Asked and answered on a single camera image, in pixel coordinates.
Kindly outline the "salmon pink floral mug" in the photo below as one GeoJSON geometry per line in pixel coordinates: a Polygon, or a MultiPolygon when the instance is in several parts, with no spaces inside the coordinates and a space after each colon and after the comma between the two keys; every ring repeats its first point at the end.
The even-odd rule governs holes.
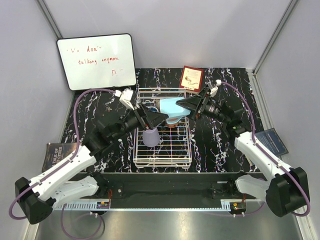
{"type": "Polygon", "coordinates": [[[176,128],[179,125],[180,120],[180,118],[170,118],[165,121],[165,125],[171,129],[176,128]]]}

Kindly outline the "light blue ceramic mug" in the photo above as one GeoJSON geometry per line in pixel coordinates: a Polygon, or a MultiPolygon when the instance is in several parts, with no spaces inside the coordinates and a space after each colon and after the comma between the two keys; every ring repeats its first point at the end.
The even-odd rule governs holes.
{"type": "Polygon", "coordinates": [[[168,115],[169,120],[180,119],[191,113],[190,110],[177,105],[177,101],[183,100],[184,97],[163,98],[159,100],[159,111],[168,115]]]}

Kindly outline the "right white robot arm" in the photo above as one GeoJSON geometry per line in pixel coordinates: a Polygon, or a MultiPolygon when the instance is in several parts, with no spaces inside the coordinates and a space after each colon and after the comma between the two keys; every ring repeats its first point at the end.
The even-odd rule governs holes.
{"type": "Polygon", "coordinates": [[[199,94],[178,100],[176,104],[189,110],[188,117],[194,121],[207,116],[221,122],[229,142],[265,177],[265,180],[260,180],[241,173],[227,185],[228,195],[235,199],[243,194],[253,196],[264,201],[278,217],[295,215],[296,210],[305,206],[302,216],[307,216],[311,210],[307,173],[301,167],[293,168],[280,160],[256,138],[254,129],[242,120],[242,107],[233,108],[226,102],[217,104],[213,93],[206,87],[199,94]]]}

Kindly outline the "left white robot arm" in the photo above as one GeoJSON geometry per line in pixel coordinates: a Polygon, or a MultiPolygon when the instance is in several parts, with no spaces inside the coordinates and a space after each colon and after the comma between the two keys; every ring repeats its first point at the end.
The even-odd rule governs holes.
{"type": "Polygon", "coordinates": [[[15,186],[15,200],[32,225],[46,219],[56,208],[82,197],[103,198],[109,194],[109,182],[98,173],[88,173],[83,179],[69,183],[82,170],[97,160],[122,136],[139,128],[153,130],[168,119],[165,113],[154,112],[144,104],[126,115],[110,121],[103,117],[97,127],[76,149],[47,171],[31,179],[21,177],[15,186]]]}

